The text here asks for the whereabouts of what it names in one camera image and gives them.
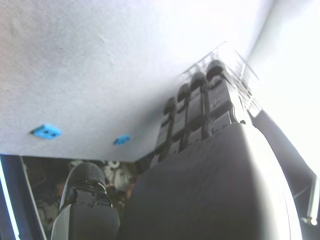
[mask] bright light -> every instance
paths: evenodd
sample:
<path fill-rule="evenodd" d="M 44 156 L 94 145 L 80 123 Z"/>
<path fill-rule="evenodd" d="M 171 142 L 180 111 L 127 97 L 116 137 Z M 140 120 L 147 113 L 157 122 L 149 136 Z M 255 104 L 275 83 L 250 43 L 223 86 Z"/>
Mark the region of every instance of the bright light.
<path fill-rule="evenodd" d="M 4 194 L 6 207 L 8 209 L 9 216 L 10 216 L 10 221 L 11 221 L 13 233 L 14 233 L 15 239 L 20 240 L 19 230 L 18 230 L 16 218 L 14 215 L 14 211 L 12 209 L 10 196 L 9 196 L 9 192 L 8 192 L 8 188 L 7 188 L 7 183 L 6 183 L 6 179 L 5 179 L 5 174 L 4 174 L 4 170 L 2 168 L 1 158 L 0 158 L 0 180 L 1 180 L 1 185 L 2 185 L 2 190 L 3 190 L 3 194 Z"/>

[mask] blue block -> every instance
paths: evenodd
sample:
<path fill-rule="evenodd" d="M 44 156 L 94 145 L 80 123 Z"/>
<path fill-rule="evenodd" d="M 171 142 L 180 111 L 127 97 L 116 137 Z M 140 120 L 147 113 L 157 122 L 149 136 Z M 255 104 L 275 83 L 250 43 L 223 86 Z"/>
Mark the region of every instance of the blue block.
<path fill-rule="evenodd" d="M 50 125 L 44 124 L 32 131 L 32 134 L 43 139 L 54 139 L 62 134 L 61 130 Z"/>
<path fill-rule="evenodd" d="M 123 145 L 127 142 L 130 141 L 130 135 L 128 134 L 125 134 L 125 135 L 122 135 L 120 137 L 118 137 L 115 141 L 114 141 L 114 145 Z"/>

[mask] blue object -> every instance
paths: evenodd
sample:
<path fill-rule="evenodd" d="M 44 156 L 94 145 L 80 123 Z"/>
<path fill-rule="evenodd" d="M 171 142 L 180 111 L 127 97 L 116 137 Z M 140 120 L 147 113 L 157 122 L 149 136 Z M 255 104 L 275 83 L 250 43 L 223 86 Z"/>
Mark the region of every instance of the blue object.
<path fill-rule="evenodd" d="M 32 131 L 32 134 L 43 139 L 54 139 L 62 134 L 59 128 L 44 124 Z"/>
<path fill-rule="evenodd" d="M 123 145 L 127 142 L 130 141 L 130 135 L 129 134 L 125 134 L 125 135 L 122 135 L 120 137 L 118 137 L 115 141 L 114 141 L 114 145 Z"/>

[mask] white surface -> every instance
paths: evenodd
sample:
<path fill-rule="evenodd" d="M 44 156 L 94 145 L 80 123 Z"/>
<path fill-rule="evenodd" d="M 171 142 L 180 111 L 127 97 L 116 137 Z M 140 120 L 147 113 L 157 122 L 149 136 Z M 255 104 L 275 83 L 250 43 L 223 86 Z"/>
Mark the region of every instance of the white surface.
<path fill-rule="evenodd" d="M 0 152 L 135 161 L 175 77 L 224 41 L 247 57 L 272 0 L 0 0 Z M 57 139 L 29 134 L 49 123 Z M 124 146 L 116 137 L 130 134 Z"/>
<path fill-rule="evenodd" d="M 249 64 L 263 89 L 257 100 L 320 176 L 320 2 L 279 0 Z"/>

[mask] light strip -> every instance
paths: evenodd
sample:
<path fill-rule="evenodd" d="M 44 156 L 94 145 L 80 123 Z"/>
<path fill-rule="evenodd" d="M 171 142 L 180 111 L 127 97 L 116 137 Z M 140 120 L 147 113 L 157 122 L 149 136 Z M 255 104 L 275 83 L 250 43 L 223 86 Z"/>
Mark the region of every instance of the light strip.
<path fill-rule="evenodd" d="M 4 194 L 6 207 L 8 209 L 9 216 L 10 216 L 10 221 L 11 221 L 13 233 L 14 233 L 15 239 L 20 240 L 19 230 L 18 230 L 16 218 L 14 215 L 14 210 L 12 209 L 10 196 L 9 196 L 9 192 L 8 192 L 8 188 L 7 188 L 7 183 L 6 183 L 6 179 L 5 179 L 5 174 L 4 174 L 4 170 L 2 168 L 1 158 L 0 158 L 0 180 L 1 180 L 1 185 L 2 185 L 2 190 L 3 190 L 3 194 Z"/>

